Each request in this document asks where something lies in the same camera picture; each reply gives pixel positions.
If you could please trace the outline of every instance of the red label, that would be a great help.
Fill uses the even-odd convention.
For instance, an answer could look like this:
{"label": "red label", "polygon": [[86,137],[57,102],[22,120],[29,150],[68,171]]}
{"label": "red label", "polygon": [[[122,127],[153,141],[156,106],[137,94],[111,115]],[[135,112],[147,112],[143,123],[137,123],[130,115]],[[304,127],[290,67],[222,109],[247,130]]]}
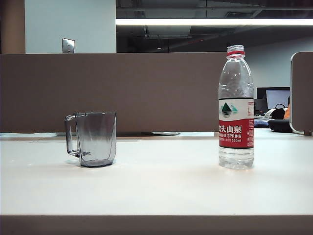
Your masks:
{"label": "red label", "polygon": [[219,122],[220,147],[253,148],[254,119]]}

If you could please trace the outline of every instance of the black bag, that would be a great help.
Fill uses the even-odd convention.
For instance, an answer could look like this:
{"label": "black bag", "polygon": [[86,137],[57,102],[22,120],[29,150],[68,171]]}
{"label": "black bag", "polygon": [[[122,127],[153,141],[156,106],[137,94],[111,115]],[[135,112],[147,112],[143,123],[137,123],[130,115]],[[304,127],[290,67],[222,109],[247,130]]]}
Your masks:
{"label": "black bag", "polygon": [[290,127],[289,121],[290,121],[289,119],[283,120],[274,119],[269,120],[268,124],[272,131],[291,133],[292,129]]}
{"label": "black bag", "polygon": [[272,119],[284,119],[285,115],[285,106],[283,104],[277,104],[274,109],[269,110],[265,117],[272,118]]}

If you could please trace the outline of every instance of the electrical outlet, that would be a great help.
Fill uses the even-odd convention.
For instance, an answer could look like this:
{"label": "electrical outlet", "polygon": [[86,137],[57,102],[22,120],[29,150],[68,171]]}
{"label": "electrical outlet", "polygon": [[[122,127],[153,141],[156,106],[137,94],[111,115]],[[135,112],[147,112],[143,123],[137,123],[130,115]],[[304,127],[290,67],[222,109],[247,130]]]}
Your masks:
{"label": "electrical outlet", "polygon": [[62,52],[65,54],[75,53],[75,40],[62,38]]}

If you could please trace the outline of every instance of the clear plastic mug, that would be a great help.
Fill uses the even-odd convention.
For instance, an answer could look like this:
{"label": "clear plastic mug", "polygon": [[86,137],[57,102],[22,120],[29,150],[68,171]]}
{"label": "clear plastic mug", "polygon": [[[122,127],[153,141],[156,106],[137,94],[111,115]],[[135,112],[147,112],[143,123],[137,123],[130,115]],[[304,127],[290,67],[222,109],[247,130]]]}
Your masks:
{"label": "clear plastic mug", "polygon": [[[73,150],[71,123],[76,123],[77,150]],[[74,113],[65,117],[67,152],[81,166],[113,163],[116,153],[116,113]]]}

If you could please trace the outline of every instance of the gray partition panel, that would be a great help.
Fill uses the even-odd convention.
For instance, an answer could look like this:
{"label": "gray partition panel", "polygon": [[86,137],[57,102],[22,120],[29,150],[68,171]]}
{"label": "gray partition panel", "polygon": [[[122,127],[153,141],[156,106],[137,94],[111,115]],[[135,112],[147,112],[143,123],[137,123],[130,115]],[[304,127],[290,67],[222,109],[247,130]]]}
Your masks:
{"label": "gray partition panel", "polygon": [[291,126],[313,131],[313,52],[298,52],[291,58]]}
{"label": "gray partition panel", "polygon": [[223,52],[0,55],[1,132],[63,132],[117,112],[118,132],[217,131]]}

